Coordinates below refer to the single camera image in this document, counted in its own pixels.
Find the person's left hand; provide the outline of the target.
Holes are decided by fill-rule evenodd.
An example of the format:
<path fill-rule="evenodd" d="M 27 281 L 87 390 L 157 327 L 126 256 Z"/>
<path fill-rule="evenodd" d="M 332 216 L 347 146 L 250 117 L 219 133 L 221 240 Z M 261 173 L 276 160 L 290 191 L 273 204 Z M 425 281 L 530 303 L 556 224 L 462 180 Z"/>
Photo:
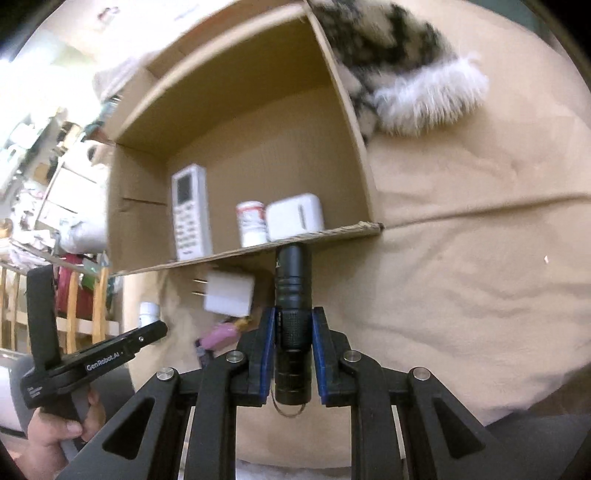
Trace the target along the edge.
<path fill-rule="evenodd" d="M 68 461 L 61 443 L 69 440 L 90 441 L 103 427 L 106 413 L 99 394 L 88 390 L 88 411 L 82 422 L 64 419 L 36 409 L 27 430 L 27 448 L 16 459 L 26 479 L 54 479 Z"/>

